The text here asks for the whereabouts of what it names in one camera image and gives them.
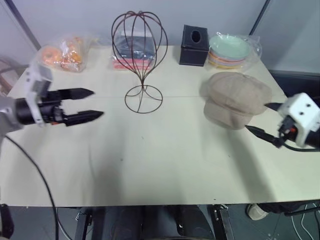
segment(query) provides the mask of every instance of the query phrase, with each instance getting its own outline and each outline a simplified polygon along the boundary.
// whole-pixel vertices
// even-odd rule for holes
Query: white shoe
[[[245,212],[248,217],[254,221],[264,219],[269,214],[268,212],[263,211],[256,203],[248,204],[246,206]]]

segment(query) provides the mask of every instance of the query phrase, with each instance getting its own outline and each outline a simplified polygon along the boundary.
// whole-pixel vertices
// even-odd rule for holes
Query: tissue box
[[[179,64],[203,67],[208,51],[207,28],[184,25]]]

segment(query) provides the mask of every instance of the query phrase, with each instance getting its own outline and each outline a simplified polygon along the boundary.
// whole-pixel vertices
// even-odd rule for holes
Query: metal wire frame
[[[128,22],[128,19],[131,19],[131,18],[134,18],[133,19],[133,24],[132,24],[132,27],[131,27],[131,35],[129,37],[131,37],[131,40],[130,40],[130,43],[131,45],[129,44],[129,40],[128,40],[128,36],[127,36],[127,29],[126,29],[126,21]],[[144,46],[143,46],[143,52],[145,53],[146,52],[146,32],[147,30],[150,32],[151,34],[151,38],[152,38],[152,42],[153,42],[153,45],[154,45],[154,49],[155,49],[155,55],[154,55],[154,59],[152,61],[149,61],[148,64],[145,66],[145,59],[143,59],[142,61],[142,69],[140,70],[138,65],[137,65],[137,62],[136,62],[136,59],[134,58],[134,49],[133,49],[133,46],[134,46],[134,29],[135,29],[135,25],[136,25],[136,22],[137,22],[137,19],[139,20],[142,20],[143,21],[143,27],[144,27]],[[160,27],[160,38],[159,38],[159,42],[156,42],[156,38],[155,38],[155,35],[148,23],[148,21],[153,21],[155,22],[159,27]],[[126,44],[127,46],[130,48],[130,51],[131,51],[131,62],[132,63],[129,63],[126,58],[124,58],[118,47],[117,47],[117,43],[115,42],[115,37],[117,35],[117,31],[119,29],[121,29],[123,27],[123,31],[124,31],[124,38],[125,38],[125,41],[126,41]],[[112,24],[112,28],[111,28],[111,37],[112,37],[112,50],[113,50],[113,54],[114,54],[114,57],[117,59],[117,61],[123,66],[125,67],[126,69],[130,70],[131,72],[133,72],[134,74],[136,74],[141,82],[140,85],[137,85],[137,86],[134,86],[133,88],[129,89],[129,91],[125,94],[125,97],[124,97],[124,102],[125,102],[125,105],[133,112],[135,113],[139,113],[139,114],[148,114],[148,113],[152,113],[154,112],[155,110],[157,110],[162,102],[163,102],[163,95],[162,93],[160,92],[160,90],[154,86],[151,86],[151,85],[145,85],[145,80],[146,80],[146,77],[163,61],[163,59],[165,58],[166,54],[167,54],[167,50],[168,50],[168,37],[167,37],[167,33],[166,31],[164,30],[162,24],[161,24],[161,21],[160,19],[158,18],[157,15],[155,15],[154,13],[152,12],[149,12],[149,11],[139,11],[138,13],[135,13],[134,11],[128,11],[124,14],[121,14],[119,15],[113,22]],[[159,47],[161,45],[161,43],[164,42],[164,46],[165,46],[165,52],[163,54],[163,56],[161,58],[158,58],[158,50],[159,50]],[[136,89],[140,88],[140,91],[136,94],[132,94],[131,92],[135,91]],[[147,89],[154,89],[156,90],[159,95],[160,95],[160,98],[158,97],[154,97],[150,94],[150,92],[147,91]],[[131,98],[131,97],[137,97],[139,96],[139,103],[138,103],[138,106],[136,109],[132,109],[127,101],[128,101],[128,98]],[[142,100],[144,97],[149,97],[155,101],[159,101],[159,104],[156,108],[150,110],[150,111],[141,111],[141,104],[142,104]]]

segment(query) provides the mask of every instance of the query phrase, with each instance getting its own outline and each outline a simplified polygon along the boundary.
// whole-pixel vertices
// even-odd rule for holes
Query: white wall
[[[13,0],[41,45],[57,35],[88,31],[110,38],[114,19],[129,10],[158,15],[169,44],[180,45],[183,25],[249,34],[265,0]]]
[[[28,64],[36,54],[7,5],[0,0],[0,58],[10,58],[18,64]]]
[[[271,0],[254,34],[268,69],[320,73],[319,0]]]

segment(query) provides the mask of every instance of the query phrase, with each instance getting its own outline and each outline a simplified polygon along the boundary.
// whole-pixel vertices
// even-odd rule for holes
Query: beige cap
[[[209,99],[204,114],[231,129],[242,129],[253,115],[263,113],[272,100],[272,90],[252,76],[238,72],[219,72],[208,83]]]

